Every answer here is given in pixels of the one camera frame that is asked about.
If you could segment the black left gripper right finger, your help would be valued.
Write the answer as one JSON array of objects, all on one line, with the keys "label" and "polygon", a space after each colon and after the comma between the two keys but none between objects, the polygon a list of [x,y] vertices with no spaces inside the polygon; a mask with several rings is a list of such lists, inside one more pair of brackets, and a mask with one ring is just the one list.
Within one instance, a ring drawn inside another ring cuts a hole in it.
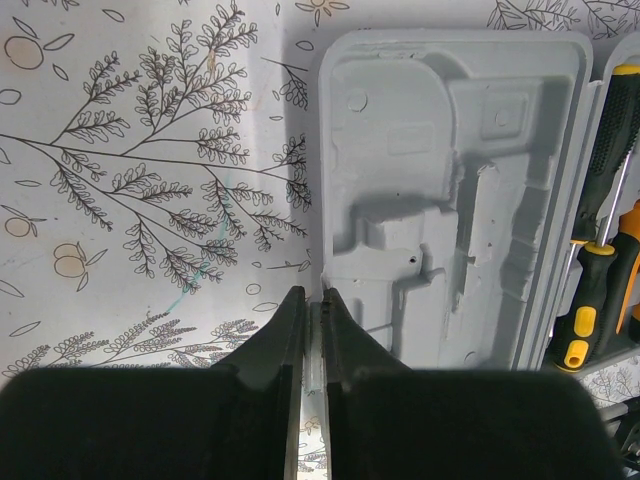
[{"label": "black left gripper right finger", "polygon": [[334,479],[619,479],[586,390],[554,372],[415,370],[321,303]]}]

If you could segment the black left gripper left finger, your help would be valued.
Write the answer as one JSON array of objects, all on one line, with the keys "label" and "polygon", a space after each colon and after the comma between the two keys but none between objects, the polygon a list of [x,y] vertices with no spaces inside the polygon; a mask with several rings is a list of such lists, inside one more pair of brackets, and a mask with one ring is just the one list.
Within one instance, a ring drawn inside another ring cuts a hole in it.
[{"label": "black left gripper left finger", "polygon": [[209,368],[33,369],[1,392],[5,479],[293,479],[305,291]]}]

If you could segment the large black yellow screwdriver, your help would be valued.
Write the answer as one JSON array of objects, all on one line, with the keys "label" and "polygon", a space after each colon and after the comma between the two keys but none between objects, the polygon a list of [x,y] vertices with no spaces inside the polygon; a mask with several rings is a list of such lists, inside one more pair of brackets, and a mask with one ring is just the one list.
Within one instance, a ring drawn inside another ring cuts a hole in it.
[{"label": "large black yellow screwdriver", "polygon": [[547,363],[566,372],[577,372],[590,360],[601,342],[610,315],[604,310],[607,297],[617,292],[608,284],[610,269],[619,251],[606,242],[607,231],[581,244],[577,260],[582,272],[568,312],[555,321],[547,349]]}]

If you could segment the grey plastic tool case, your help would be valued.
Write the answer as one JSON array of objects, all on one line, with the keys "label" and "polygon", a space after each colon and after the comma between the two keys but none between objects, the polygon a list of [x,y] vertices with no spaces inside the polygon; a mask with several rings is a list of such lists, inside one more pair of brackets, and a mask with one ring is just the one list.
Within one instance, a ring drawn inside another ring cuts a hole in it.
[{"label": "grey plastic tool case", "polygon": [[613,70],[577,32],[385,29],[315,66],[314,273],[418,369],[538,368]]}]

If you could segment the orange black pliers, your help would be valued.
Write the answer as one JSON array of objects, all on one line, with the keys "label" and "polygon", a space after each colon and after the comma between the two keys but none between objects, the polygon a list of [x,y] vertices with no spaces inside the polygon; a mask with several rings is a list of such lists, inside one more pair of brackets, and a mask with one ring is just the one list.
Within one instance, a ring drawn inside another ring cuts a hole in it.
[{"label": "orange black pliers", "polygon": [[622,281],[622,302],[618,308],[618,319],[615,333],[619,334],[624,324],[626,309],[639,269],[639,201],[633,208],[620,216],[616,235],[619,242],[618,260],[622,265],[620,278]]}]

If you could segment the small black yellow screwdriver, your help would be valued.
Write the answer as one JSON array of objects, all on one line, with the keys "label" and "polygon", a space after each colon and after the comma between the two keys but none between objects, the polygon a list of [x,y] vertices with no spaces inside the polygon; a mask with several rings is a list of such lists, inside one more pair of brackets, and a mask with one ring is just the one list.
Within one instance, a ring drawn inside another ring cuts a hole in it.
[{"label": "small black yellow screwdriver", "polygon": [[574,221],[572,239],[588,245],[596,238],[597,214],[639,129],[639,67],[613,69]]}]

